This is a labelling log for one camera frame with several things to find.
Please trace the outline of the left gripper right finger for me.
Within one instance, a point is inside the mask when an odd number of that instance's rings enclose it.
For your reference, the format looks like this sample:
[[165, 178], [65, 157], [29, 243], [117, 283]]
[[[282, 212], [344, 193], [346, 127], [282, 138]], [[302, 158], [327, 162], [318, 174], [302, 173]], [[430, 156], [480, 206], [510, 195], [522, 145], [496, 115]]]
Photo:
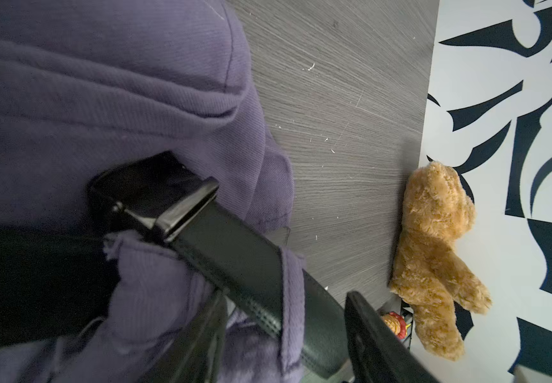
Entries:
[[354, 381], [436, 381], [357, 291], [346, 296], [345, 322]]

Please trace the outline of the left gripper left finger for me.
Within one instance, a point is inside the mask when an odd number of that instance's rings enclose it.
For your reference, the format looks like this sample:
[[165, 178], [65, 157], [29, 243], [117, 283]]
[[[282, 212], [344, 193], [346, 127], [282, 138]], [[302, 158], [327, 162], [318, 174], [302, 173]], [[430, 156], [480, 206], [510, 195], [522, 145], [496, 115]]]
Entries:
[[227, 323], [227, 297], [216, 290], [140, 381], [218, 381]]

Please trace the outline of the black belt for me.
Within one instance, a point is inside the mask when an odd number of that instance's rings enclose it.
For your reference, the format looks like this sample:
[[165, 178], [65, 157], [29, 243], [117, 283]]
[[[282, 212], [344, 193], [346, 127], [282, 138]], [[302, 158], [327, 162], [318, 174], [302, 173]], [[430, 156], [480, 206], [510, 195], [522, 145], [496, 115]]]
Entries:
[[92, 179], [99, 236], [0, 226], [0, 381], [141, 382], [216, 290], [216, 382], [335, 375], [349, 359], [342, 307], [219, 189], [164, 152]]

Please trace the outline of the purple trousers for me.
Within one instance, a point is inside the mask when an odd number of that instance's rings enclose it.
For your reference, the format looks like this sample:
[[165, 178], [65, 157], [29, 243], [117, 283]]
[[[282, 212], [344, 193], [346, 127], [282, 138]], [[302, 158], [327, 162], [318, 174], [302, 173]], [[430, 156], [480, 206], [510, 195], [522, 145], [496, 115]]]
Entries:
[[[85, 233], [99, 173], [170, 151], [260, 232], [295, 187], [223, 1], [0, 1], [0, 225]], [[134, 232], [108, 236], [118, 283], [80, 334], [0, 349], [0, 382], [137, 380], [214, 288]]]

